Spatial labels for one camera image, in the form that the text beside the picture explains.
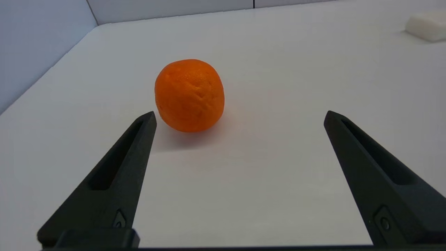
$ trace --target white sponge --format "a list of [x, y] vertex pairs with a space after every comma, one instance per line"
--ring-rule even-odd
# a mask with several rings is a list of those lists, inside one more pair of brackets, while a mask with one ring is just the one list
[[406, 31], [430, 42], [446, 39], [446, 9], [411, 16]]

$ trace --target mandarin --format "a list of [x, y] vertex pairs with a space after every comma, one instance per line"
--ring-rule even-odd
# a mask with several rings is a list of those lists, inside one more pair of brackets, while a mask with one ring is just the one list
[[155, 102], [167, 125], [181, 132], [200, 132], [211, 128], [223, 114], [223, 85], [208, 63], [180, 60], [158, 75]]

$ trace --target white tabletop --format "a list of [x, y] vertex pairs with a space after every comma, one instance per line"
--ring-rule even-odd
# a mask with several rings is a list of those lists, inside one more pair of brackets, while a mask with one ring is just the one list
[[[102, 25], [0, 116], [0, 249], [36, 232], [139, 115], [158, 128], [133, 227], [141, 247], [371, 243], [323, 127], [349, 117], [446, 194], [446, 43], [403, 32], [439, 0], [340, 0]], [[201, 59], [223, 117], [159, 118], [154, 81]]]

